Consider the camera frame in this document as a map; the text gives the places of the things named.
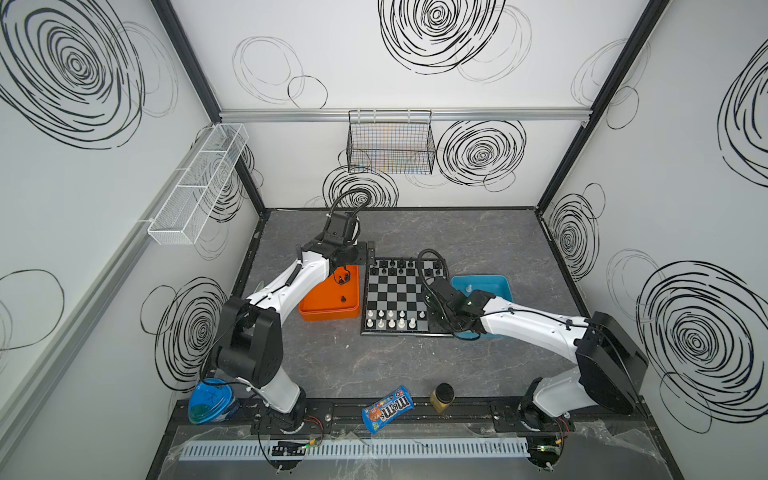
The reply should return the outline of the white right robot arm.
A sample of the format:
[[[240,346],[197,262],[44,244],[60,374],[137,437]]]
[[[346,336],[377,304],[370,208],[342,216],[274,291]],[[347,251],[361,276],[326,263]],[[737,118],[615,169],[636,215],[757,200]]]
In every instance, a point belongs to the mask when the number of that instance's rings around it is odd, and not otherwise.
[[[554,377],[532,381],[518,406],[523,425],[543,431],[564,416],[599,406],[614,414],[644,412],[640,389],[648,359],[612,316],[565,316],[515,304],[483,290],[468,295],[449,281],[426,283],[430,311],[454,333],[471,331],[524,341],[574,364]]]

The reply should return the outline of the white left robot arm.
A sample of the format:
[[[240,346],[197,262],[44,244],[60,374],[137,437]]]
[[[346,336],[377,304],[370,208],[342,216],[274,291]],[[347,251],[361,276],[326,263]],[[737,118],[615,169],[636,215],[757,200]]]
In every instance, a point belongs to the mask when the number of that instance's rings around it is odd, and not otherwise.
[[[284,430],[302,425],[306,393],[282,367],[282,325],[336,269],[366,259],[367,244],[358,242],[358,215],[357,210],[328,213],[321,233],[297,248],[291,266],[249,297],[233,297],[222,307],[208,363],[251,387]]]

